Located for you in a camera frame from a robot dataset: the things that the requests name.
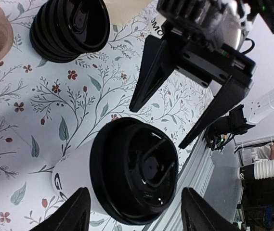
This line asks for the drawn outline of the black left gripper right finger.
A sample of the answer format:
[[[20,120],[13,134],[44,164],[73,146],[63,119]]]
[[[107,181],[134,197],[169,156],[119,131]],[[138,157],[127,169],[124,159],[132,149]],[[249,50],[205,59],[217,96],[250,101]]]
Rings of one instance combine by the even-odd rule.
[[[193,188],[183,188],[181,218],[184,231],[238,231]]]

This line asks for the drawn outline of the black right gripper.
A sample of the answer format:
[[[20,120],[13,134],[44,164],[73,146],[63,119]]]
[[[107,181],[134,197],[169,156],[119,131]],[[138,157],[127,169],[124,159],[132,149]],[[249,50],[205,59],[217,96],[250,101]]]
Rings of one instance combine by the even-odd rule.
[[[166,21],[165,39],[145,39],[138,81],[129,105],[138,112],[176,68],[183,75],[208,87],[212,81],[221,88],[207,109],[179,144],[186,148],[203,130],[229,112],[248,95],[256,63],[227,44],[211,50],[201,35],[188,35]]]

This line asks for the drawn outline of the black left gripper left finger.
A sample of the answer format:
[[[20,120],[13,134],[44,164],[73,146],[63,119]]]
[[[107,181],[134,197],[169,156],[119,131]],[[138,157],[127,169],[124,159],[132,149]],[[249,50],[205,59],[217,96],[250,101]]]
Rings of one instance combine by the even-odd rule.
[[[79,188],[49,218],[32,231],[88,231],[91,197],[88,188]]]

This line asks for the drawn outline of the black plastic cup lid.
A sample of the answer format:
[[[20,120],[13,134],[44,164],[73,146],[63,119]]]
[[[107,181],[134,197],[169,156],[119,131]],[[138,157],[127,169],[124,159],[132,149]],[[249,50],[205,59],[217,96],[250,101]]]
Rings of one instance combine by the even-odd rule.
[[[126,225],[147,225],[172,203],[178,155],[160,129],[132,117],[104,125],[93,140],[90,176],[104,211]]]

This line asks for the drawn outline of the white paper coffee cup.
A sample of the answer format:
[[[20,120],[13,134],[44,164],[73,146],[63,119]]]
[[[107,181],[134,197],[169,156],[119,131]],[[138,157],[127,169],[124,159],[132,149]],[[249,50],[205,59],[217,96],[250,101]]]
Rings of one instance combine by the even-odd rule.
[[[66,201],[77,189],[87,188],[91,210],[114,216],[118,212],[114,187],[116,144],[113,138],[92,139],[62,157],[52,172],[55,192]]]

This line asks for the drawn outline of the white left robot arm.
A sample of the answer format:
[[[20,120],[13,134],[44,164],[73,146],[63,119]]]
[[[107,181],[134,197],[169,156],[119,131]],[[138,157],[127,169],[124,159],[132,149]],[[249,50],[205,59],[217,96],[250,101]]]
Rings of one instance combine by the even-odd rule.
[[[224,150],[230,140],[223,134],[242,134],[238,128],[254,127],[274,112],[274,89],[251,104],[239,105],[228,116],[219,118],[197,139],[191,157],[205,160],[202,165],[213,164],[210,154]],[[253,156],[258,157],[259,148]],[[172,140],[161,130],[132,117],[123,117],[106,124],[96,137],[75,151],[65,154],[52,171],[52,186],[60,202],[59,211],[77,214],[74,221],[58,221],[58,225],[38,228],[39,231],[87,231],[90,210],[109,215],[115,221],[127,225],[151,224],[178,202],[181,179],[190,177],[187,160],[177,174],[179,162]],[[234,179],[261,180],[274,177],[274,159],[260,157],[251,165],[234,168],[229,174]],[[206,172],[191,176],[193,193],[204,197],[208,186],[198,185],[197,180],[207,179]]]

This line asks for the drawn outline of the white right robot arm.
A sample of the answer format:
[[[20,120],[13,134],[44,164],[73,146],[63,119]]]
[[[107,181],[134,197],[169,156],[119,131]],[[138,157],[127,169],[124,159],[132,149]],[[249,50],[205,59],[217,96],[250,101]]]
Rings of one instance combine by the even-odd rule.
[[[200,86],[221,88],[179,144],[186,148],[201,132],[218,148],[222,134],[241,135],[274,112],[274,88],[247,104],[256,64],[240,51],[257,15],[274,33],[274,0],[160,0],[163,35],[145,39],[139,78],[129,109],[139,111],[178,71]]]

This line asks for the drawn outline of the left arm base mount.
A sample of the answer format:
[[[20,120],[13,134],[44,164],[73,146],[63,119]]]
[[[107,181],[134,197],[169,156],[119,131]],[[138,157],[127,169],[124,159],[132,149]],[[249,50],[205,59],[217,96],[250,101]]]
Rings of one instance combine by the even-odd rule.
[[[247,133],[255,125],[248,124],[241,104],[222,116],[206,128],[204,139],[212,151],[221,152],[224,147],[236,136]]]

